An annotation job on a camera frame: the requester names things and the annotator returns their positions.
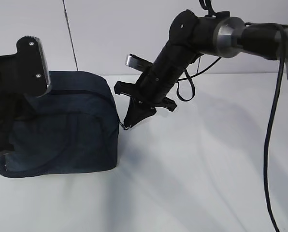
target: strap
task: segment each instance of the strap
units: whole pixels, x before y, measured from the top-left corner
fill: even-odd
[[[193,83],[193,80],[192,80],[192,78],[190,77],[190,75],[189,75],[189,73],[187,72],[187,70],[185,70],[185,75],[186,75],[187,80],[189,81],[190,86],[191,86],[192,97],[191,97],[190,99],[184,99],[184,98],[180,95],[180,93],[179,93],[179,82],[178,82],[178,81],[176,82],[177,85],[178,85],[178,86],[177,86],[177,90],[176,90],[176,94],[177,94],[177,97],[179,98],[179,100],[181,100],[181,101],[183,101],[183,102],[189,102],[189,101],[191,101],[191,100],[195,97],[195,95],[196,95],[196,88],[195,88],[194,83]]]

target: white floor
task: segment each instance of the white floor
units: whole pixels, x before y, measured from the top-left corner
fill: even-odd
[[[138,76],[106,76],[117,80]],[[202,75],[196,98],[119,137],[108,172],[0,177],[0,232],[273,231],[266,210],[263,141],[275,74]],[[184,85],[182,94],[190,95]],[[120,117],[128,97],[115,95]],[[288,83],[269,166],[272,206],[288,232]]]

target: zippered pouch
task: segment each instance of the zippered pouch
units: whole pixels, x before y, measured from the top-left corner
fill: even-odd
[[[50,76],[50,93],[26,97],[37,116],[14,123],[14,152],[0,156],[0,174],[23,178],[116,167],[119,118],[107,82],[88,72]]]

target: black cable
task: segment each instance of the black cable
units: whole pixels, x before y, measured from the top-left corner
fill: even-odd
[[[189,101],[191,101],[191,100],[194,98],[194,96],[196,95],[196,88],[195,88],[194,83],[193,83],[193,80],[192,80],[192,78],[190,77],[190,75],[189,75],[189,73],[187,72],[187,70],[185,70],[185,75],[186,75],[187,80],[189,81],[190,86],[191,86],[192,97],[191,97],[190,99],[185,99],[185,98],[183,98],[183,97],[180,95],[180,93],[179,93],[179,82],[178,82],[178,81],[176,82],[176,83],[177,83],[176,95],[177,95],[177,97],[179,98],[179,100],[181,100],[181,101],[183,101],[183,102],[189,102]]]
[[[197,67],[197,74],[199,73],[201,56],[202,56],[202,55],[199,55],[198,58],[196,58],[196,60],[199,59],[198,67]],[[177,85],[178,85],[178,86],[177,86],[177,90],[176,90],[176,95],[177,95],[177,97],[179,98],[179,100],[181,100],[181,101],[183,101],[183,102],[189,102],[189,101],[191,101],[191,100],[195,97],[195,95],[196,95],[196,88],[195,88],[194,83],[193,83],[193,81],[192,81],[192,78],[191,78],[191,76],[189,75],[189,73],[188,73],[187,70],[185,70],[185,75],[186,75],[186,78],[187,78],[187,80],[189,81],[190,86],[191,86],[192,97],[187,100],[187,99],[184,99],[184,98],[180,95],[180,93],[179,93],[179,87],[180,87],[180,85],[179,85],[179,82],[178,82],[178,81],[176,82]]]
[[[199,76],[203,73],[205,73],[207,70],[209,70],[211,67],[213,67],[215,64],[217,64],[218,61],[221,60],[221,57],[219,57],[218,59],[216,59],[210,66],[208,66],[206,69],[204,69],[203,71],[191,76],[191,78],[194,78],[196,76]],[[182,79],[178,79],[178,81],[185,81],[185,80],[188,80],[188,78],[182,78]]]
[[[73,39],[72,39],[72,36],[71,36],[71,30],[70,30],[70,24],[69,24],[69,19],[68,19],[68,14],[67,14],[65,0],[62,0],[62,4],[63,4],[63,9],[65,11],[65,18],[66,18],[66,22],[67,22],[68,31],[69,31],[69,37],[70,37],[70,41],[71,41],[71,46],[72,46],[75,66],[76,66],[76,70],[78,71],[77,60],[76,60],[76,55],[75,55],[75,50],[74,50],[74,45],[73,45]]]
[[[208,16],[212,17],[216,15],[216,12],[213,10],[211,0],[199,0],[202,9],[208,11]]]
[[[198,67],[197,67],[197,73],[196,74],[199,73],[200,62],[201,62],[201,57],[199,57],[199,62],[198,62]]]
[[[274,26],[276,27],[281,34],[281,56],[280,56],[280,63],[279,63],[279,70],[278,70],[278,77],[277,77],[277,83],[276,83],[276,90],[275,90],[275,95],[274,95],[274,101],[272,104],[272,109],[271,109],[271,114],[270,114],[270,119],[268,123],[268,128],[265,136],[265,143],[264,143],[264,165],[263,165],[263,179],[264,179],[264,192],[265,192],[265,200],[266,200],[266,205],[268,208],[268,212],[270,215],[270,219],[272,221],[272,224],[274,226],[274,229],[276,232],[279,232],[279,228],[277,226],[277,223],[275,221],[273,212],[272,212],[272,207],[271,207],[271,201],[270,201],[270,194],[269,194],[269,181],[268,181],[268,159],[269,159],[269,146],[270,146],[270,139],[271,139],[271,134],[272,134],[272,127],[274,123],[274,117],[277,109],[277,104],[278,104],[278,99],[279,99],[279,94],[280,94],[280,88],[281,88],[281,83],[282,83],[282,78],[283,78],[283,71],[285,67],[285,61],[286,61],[286,33],[284,31],[284,28],[279,25],[279,24],[257,24],[257,26]]]

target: white wall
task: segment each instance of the white wall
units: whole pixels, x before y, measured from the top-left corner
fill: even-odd
[[[154,61],[168,39],[169,27],[183,10],[206,13],[197,0],[66,0],[81,70],[97,74],[138,74],[125,67],[126,54]],[[288,0],[215,0],[216,11],[230,10],[244,21],[288,24]],[[215,58],[202,59],[202,67]],[[223,60],[211,73],[276,72],[277,63],[242,54]]]

